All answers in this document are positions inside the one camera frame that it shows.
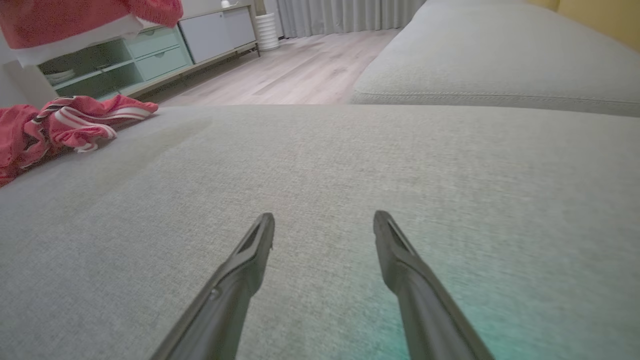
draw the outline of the curtain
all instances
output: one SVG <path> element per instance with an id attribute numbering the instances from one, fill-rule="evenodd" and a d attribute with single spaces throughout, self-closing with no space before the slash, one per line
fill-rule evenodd
<path id="1" fill-rule="evenodd" d="M 426 0 L 278 0 L 287 38 L 402 28 Z"/>

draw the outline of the gray sofa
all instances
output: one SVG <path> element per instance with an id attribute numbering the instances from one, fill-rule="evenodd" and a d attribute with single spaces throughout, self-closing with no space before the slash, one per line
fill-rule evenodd
<path id="1" fill-rule="evenodd" d="M 367 67 L 351 102 L 640 117 L 640 54 L 524 0 L 429 0 Z"/>
<path id="2" fill-rule="evenodd" d="M 272 211 L 238 359 L 407 359 L 374 245 L 385 209 L 497 359 L 637 359 L 639 120 L 163 108 L 0 188 L 0 358 L 148 359 Z"/>

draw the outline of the light wood flooring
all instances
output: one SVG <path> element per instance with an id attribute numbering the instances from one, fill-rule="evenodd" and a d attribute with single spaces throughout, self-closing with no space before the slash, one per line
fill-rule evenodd
<path id="1" fill-rule="evenodd" d="M 274 51 L 250 53 L 200 71 L 150 94 L 163 106 L 335 104 L 346 102 L 362 71 L 399 29 L 281 40 Z"/>

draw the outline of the white pot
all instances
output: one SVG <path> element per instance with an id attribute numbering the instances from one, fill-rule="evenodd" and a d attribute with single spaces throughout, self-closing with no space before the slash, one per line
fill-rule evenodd
<path id="1" fill-rule="evenodd" d="M 258 46 L 260 46 L 260 51 L 275 50 L 280 47 L 278 32 L 276 31 L 276 15 L 274 13 L 256 16 L 255 25 L 258 27 Z"/>

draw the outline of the stack of plates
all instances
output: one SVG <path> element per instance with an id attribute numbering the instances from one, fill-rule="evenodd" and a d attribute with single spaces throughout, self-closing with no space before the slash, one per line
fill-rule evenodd
<path id="1" fill-rule="evenodd" d="M 76 76 L 76 72 L 71 69 L 63 72 L 55 72 L 53 74 L 45 74 L 44 77 L 47 78 L 51 85 L 57 85 L 73 79 L 74 76 Z"/>

